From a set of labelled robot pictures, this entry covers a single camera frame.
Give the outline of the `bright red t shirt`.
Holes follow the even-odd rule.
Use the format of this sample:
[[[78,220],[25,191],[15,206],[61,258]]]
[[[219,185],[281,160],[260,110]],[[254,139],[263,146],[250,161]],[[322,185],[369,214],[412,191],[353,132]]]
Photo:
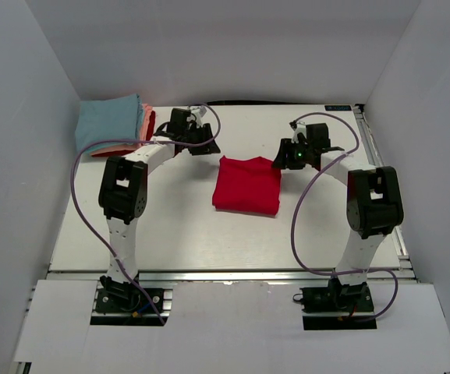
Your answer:
[[[264,157],[222,157],[212,205],[217,210],[275,216],[280,207],[282,173]]]

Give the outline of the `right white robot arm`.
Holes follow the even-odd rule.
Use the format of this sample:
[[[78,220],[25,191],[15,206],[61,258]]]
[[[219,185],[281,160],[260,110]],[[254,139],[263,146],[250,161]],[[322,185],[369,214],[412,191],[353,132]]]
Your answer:
[[[281,140],[272,167],[301,170],[310,165],[319,175],[330,175],[346,187],[350,233],[335,268],[339,284],[327,291],[328,304],[343,311],[356,300],[353,288],[367,282],[377,248],[403,221],[398,176],[393,167],[360,162],[349,151],[332,146],[324,123],[291,126],[294,135]]]

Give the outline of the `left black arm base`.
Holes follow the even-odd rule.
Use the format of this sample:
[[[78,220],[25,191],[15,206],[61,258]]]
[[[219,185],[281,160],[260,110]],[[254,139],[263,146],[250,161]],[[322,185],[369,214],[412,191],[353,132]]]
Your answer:
[[[164,326],[172,292],[145,288],[143,293],[130,282],[119,283],[102,276],[95,294],[91,326]]]

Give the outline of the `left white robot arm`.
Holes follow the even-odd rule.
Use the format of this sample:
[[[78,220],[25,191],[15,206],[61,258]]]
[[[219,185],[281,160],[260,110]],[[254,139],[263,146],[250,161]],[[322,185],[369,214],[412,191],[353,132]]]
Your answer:
[[[112,298],[121,310],[133,310],[140,301],[140,292],[128,283],[138,274],[136,226],[147,205],[148,176],[184,150],[192,156],[221,152],[211,125],[202,120],[210,109],[207,105],[172,109],[169,121],[157,128],[148,144],[105,163],[98,201],[111,251],[106,278],[121,284]]]

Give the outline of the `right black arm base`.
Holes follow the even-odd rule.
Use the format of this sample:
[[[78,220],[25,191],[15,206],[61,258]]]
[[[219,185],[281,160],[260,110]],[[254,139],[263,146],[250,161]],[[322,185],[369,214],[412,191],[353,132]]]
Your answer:
[[[333,277],[324,287],[305,287],[292,301],[302,306],[306,331],[376,330],[374,303],[367,282],[342,285]]]

